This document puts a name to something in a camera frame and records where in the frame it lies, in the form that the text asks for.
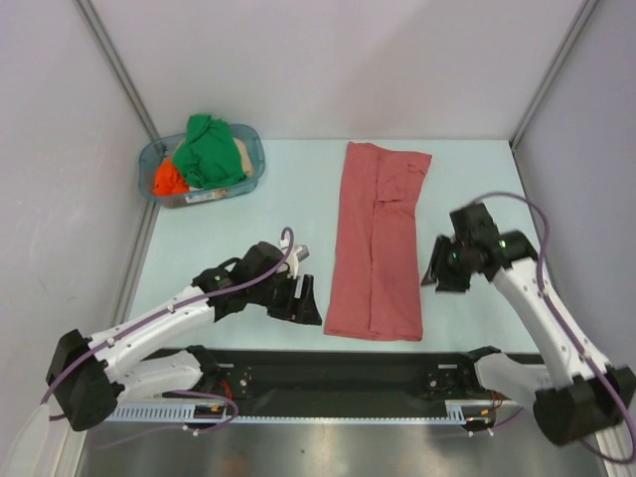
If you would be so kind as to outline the pink polo shirt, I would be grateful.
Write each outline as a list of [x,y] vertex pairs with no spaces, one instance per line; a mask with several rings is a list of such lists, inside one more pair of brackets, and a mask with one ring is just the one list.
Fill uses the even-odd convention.
[[326,334],[421,340],[415,209],[431,162],[426,153],[348,144]]

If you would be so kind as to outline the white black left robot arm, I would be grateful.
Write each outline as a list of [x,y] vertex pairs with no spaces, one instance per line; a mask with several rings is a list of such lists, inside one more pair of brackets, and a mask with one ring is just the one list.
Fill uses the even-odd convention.
[[152,353],[179,336],[212,325],[248,305],[284,322],[319,326],[312,275],[299,272],[305,245],[261,241],[243,257],[208,268],[148,314],[84,336],[59,341],[46,376],[47,395],[74,431],[96,427],[130,401],[164,393],[205,398],[220,384],[220,367],[201,345],[167,358]]

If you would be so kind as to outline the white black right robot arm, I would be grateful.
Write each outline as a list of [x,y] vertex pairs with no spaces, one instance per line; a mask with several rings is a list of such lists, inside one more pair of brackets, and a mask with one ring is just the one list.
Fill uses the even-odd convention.
[[530,407],[544,437],[564,446],[599,431],[635,425],[628,407],[635,374],[616,367],[585,336],[549,284],[545,251],[520,231],[502,233],[485,204],[450,213],[453,234],[437,237],[422,283],[462,293],[480,274],[512,306],[538,348],[542,370],[522,365],[493,347],[469,353],[458,374],[469,398],[493,391]]

